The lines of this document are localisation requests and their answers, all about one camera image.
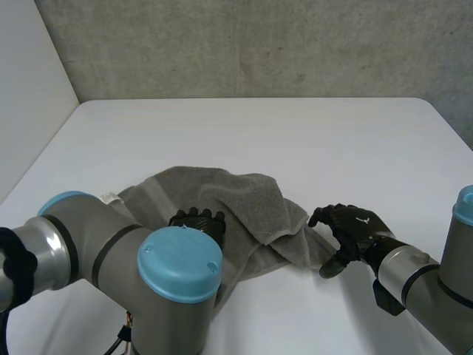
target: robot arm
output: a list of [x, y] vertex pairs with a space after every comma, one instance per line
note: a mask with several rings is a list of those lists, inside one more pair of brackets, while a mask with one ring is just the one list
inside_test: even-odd
[[[0, 229], [0, 311], [84, 278], [133, 314], [132, 354], [196, 355], [220, 285], [225, 232], [222, 216], [204, 212], [178, 212], [173, 227], [150, 231], [96, 197], [55, 197], [24, 226]], [[440, 265], [396, 240], [371, 211], [328, 206], [309, 226], [318, 222], [341, 245], [323, 278], [364, 261], [380, 307], [407, 309], [454, 355], [473, 355], [473, 186], [460, 192]], [[192, 223], [205, 233], [186, 228]]]
[[392, 315], [407, 309], [454, 355], [473, 354], [473, 186], [463, 189], [439, 265], [427, 253], [394, 239], [373, 212], [355, 206], [316, 209], [309, 226], [327, 224], [340, 250], [320, 269], [323, 278], [362, 260], [377, 277], [375, 299]]
[[[173, 225], [182, 217], [189, 225], [191, 214], [174, 218]], [[218, 221], [200, 217], [203, 229], [210, 221], [215, 235], [225, 231], [222, 215]], [[11, 238], [26, 249], [19, 258], [0, 253], [1, 311], [83, 278], [133, 315], [132, 354], [196, 355], [203, 349], [222, 270], [220, 247], [207, 234], [179, 226], [153, 232], [78, 192], [55, 197], [24, 226], [0, 233], [0, 240]], [[23, 265], [25, 256], [36, 263], [34, 273], [29, 269], [33, 278], [12, 280], [9, 263]]]

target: black cable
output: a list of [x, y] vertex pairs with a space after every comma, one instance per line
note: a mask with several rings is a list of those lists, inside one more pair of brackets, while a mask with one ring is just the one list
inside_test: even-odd
[[112, 344], [112, 346], [110, 347], [110, 349], [107, 350], [104, 355], [112, 355], [113, 352], [114, 352], [115, 350], [117, 350], [117, 348], [118, 348], [118, 346], [121, 344], [121, 342], [122, 342], [122, 340], [121, 340], [120, 338], [118, 338], [117, 340], [115, 340], [115, 342]]
[[8, 355], [7, 323], [10, 312], [0, 313], [0, 355]]

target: gray towel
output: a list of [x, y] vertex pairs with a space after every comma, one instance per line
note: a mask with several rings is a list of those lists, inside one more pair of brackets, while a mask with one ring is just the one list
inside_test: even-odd
[[155, 230], [178, 209], [225, 213], [222, 287], [215, 313], [240, 280], [288, 263], [319, 268], [333, 247], [306, 224], [307, 213], [283, 198], [276, 181], [261, 174], [232, 175], [223, 169], [178, 166], [149, 177], [119, 196], [136, 221]]

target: wires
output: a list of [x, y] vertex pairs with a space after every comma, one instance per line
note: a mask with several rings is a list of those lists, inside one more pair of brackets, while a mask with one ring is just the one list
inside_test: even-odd
[[[126, 326], [128, 328], [132, 328], [132, 325], [133, 325], [133, 316], [130, 312], [126, 312]], [[129, 347], [130, 343], [129, 342], [126, 342], [126, 345], [125, 345], [125, 352], [123, 353], [123, 355], [127, 355], [128, 354], [128, 347]]]
[[126, 342], [125, 345], [125, 352], [121, 355], [127, 355], [129, 350], [129, 343], [132, 341], [132, 324], [133, 324], [133, 316], [130, 312], [126, 312], [126, 324], [121, 328], [120, 332], [118, 333], [118, 338], [112, 344], [109, 350], [105, 352], [104, 355], [112, 355], [115, 350], [120, 346], [121, 342]]
[[115, 340], [115, 342], [112, 344], [109, 350], [105, 352], [104, 355], [112, 355], [115, 350], [117, 350], [118, 346], [121, 344], [122, 339], [118, 338]]
[[0, 355], [8, 355], [7, 323], [10, 312], [0, 313]]

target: white wall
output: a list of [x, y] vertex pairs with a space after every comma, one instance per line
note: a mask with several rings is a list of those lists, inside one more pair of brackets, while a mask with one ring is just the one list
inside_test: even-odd
[[0, 203], [78, 100], [33, 0], [0, 0]]

